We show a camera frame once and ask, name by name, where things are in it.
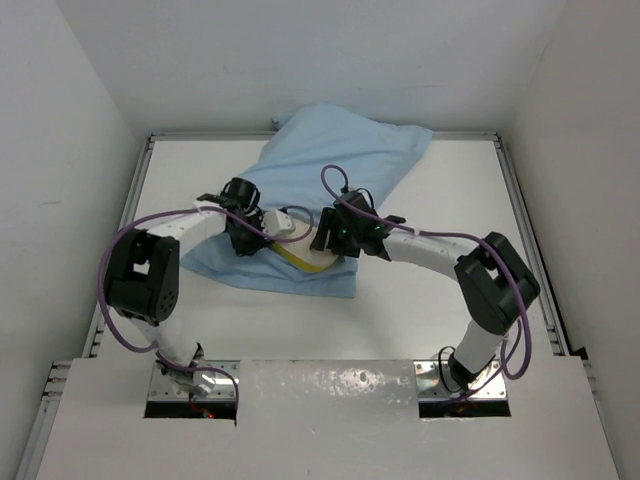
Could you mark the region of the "cream yellow-edged pillow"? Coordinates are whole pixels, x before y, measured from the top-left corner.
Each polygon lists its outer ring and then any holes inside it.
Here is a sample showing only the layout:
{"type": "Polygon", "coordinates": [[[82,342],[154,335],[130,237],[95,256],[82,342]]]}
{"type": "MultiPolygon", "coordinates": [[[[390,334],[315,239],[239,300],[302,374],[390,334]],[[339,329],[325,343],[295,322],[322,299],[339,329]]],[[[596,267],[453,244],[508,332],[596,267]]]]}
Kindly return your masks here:
{"type": "Polygon", "coordinates": [[[328,270],[338,261],[338,256],[330,251],[311,250],[310,244],[317,228],[305,220],[290,217],[294,221],[295,231],[276,238],[270,249],[303,272],[319,273],[328,270]]]}

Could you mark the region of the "light blue pillowcase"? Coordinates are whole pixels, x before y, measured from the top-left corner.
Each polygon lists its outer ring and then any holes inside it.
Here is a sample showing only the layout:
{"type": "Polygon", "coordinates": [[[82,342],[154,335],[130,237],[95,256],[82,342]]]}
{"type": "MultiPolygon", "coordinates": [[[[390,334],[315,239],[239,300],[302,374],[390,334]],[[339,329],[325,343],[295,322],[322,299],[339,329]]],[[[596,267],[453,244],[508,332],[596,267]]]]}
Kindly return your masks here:
{"type": "MultiPolygon", "coordinates": [[[[260,206],[272,210],[301,206],[319,219],[332,198],[321,170],[341,167],[354,187],[383,202],[424,156],[433,133],[414,125],[380,123],[344,108],[320,104],[275,119],[276,135],[256,164],[242,173],[261,193],[260,206]]],[[[328,270],[304,272],[270,248],[253,256],[235,254],[228,235],[200,243],[181,260],[182,267],[222,284],[250,290],[352,298],[358,263],[339,260],[328,270]]]]}

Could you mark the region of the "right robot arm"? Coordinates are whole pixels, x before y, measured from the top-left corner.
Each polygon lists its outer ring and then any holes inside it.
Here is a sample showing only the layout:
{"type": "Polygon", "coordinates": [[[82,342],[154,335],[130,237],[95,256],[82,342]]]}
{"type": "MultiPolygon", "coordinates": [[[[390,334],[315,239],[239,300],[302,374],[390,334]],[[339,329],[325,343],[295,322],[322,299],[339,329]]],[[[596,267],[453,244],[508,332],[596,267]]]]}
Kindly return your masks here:
{"type": "Polygon", "coordinates": [[[381,218],[362,193],[344,192],[322,210],[310,248],[341,257],[362,253],[426,268],[456,281],[471,320],[449,357],[454,384],[468,391],[493,360],[511,326],[540,294],[534,274],[502,234],[492,232],[467,250],[460,234],[427,234],[389,215],[381,218]]]}

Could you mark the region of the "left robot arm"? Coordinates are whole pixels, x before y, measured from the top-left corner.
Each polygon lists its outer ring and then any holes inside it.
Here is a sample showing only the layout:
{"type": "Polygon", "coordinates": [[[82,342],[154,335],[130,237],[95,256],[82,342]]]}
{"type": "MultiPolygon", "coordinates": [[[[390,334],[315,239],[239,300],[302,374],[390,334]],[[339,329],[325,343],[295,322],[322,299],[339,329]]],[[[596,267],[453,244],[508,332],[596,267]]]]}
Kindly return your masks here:
{"type": "Polygon", "coordinates": [[[226,235],[234,254],[250,256],[273,239],[263,230],[260,192],[231,179],[217,194],[197,198],[193,208],[141,218],[121,229],[103,254],[99,305],[112,336],[135,353],[153,352],[167,369],[194,372],[201,347],[170,319],[179,295],[184,254],[226,235]]]}

